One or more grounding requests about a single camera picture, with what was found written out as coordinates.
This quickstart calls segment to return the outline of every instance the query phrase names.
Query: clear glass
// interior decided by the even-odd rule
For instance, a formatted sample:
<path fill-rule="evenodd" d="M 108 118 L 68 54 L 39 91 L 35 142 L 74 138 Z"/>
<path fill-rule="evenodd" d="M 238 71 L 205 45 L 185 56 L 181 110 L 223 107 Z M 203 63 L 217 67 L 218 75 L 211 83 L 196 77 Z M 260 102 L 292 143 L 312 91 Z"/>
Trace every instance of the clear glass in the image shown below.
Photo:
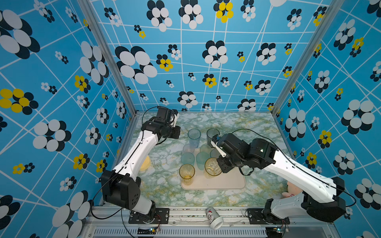
<path fill-rule="evenodd" d="M 189 144 L 193 148 L 197 148 L 200 143 L 201 131 L 199 131 L 198 129 L 190 129 L 188 131 L 188 137 L 189 137 Z"/>
<path fill-rule="evenodd" d="M 200 147 L 200 152 L 206 152 L 206 153 L 210 154 L 211 151 L 212 151 L 212 148 L 210 148 L 210 146 L 208 146 L 208 145 L 202 145 Z"/>
<path fill-rule="evenodd" d="M 194 173 L 195 173 L 195 169 L 190 164 L 182 165 L 179 169 L 181 181 L 185 185 L 191 185 L 192 184 Z"/>
<path fill-rule="evenodd" d="M 210 157 L 211 158 L 218 158 L 221 154 L 218 152 L 218 150 L 216 148 L 214 148 L 211 152 L 210 152 Z"/>
<path fill-rule="evenodd" d="M 186 144 L 184 145 L 184 147 L 182 148 L 182 153 L 187 153 L 187 152 L 190 152 L 190 153 L 193 153 L 194 152 L 194 147 L 191 146 L 190 144 Z"/>
<path fill-rule="evenodd" d="M 219 135 L 219 130 L 217 130 L 216 128 L 210 128 L 207 131 L 208 146 L 213 147 L 211 144 L 211 141 L 212 141 L 212 137 L 215 135 Z"/>
<path fill-rule="evenodd" d="M 214 178 L 222 173 L 216 158 L 209 158 L 205 162 L 204 176 L 208 179 Z"/>
<path fill-rule="evenodd" d="M 194 155 L 193 155 L 193 153 L 191 153 L 191 152 L 185 152 L 184 154 L 182 154 L 182 156 L 181 156 L 181 162 L 183 164 L 194 165 Z"/>
<path fill-rule="evenodd" d="M 210 158 L 209 154 L 206 152 L 200 152 L 196 156 L 197 167 L 199 170 L 204 170 L 205 162 Z"/>

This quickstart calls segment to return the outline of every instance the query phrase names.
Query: stuffed animal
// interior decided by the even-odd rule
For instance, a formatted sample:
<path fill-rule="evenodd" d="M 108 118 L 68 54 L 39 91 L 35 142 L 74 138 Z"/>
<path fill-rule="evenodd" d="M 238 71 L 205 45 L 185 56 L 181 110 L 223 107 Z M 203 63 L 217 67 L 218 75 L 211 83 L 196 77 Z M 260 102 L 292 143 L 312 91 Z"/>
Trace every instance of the stuffed animal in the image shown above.
<path fill-rule="evenodd" d="M 283 197 L 291 197 L 298 195 L 299 193 L 303 192 L 299 187 L 297 187 L 295 184 L 291 183 L 290 181 L 287 181 L 287 190 L 288 192 L 283 192 L 282 196 Z"/>

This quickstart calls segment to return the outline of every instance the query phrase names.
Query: white serving tray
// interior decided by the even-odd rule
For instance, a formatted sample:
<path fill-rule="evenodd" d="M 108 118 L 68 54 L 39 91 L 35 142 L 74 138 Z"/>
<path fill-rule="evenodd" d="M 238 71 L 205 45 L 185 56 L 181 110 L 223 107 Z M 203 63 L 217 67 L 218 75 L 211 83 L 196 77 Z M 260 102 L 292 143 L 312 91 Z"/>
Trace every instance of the white serving tray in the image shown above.
<path fill-rule="evenodd" d="M 185 185 L 181 182 L 181 187 L 185 190 L 206 190 L 206 189 L 244 189 L 246 187 L 245 177 L 240 173 L 239 169 L 235 167 L 228 173 L 221 173 L 220 175 L 207 179 L 204 176 L 204 170 L 199 170 L 196 162 L 196 155 L 200 152 L 197 148 L 194 150 L 194 169 L 195 175 L 192 178 L 193 182 L 191 185 Z"/>

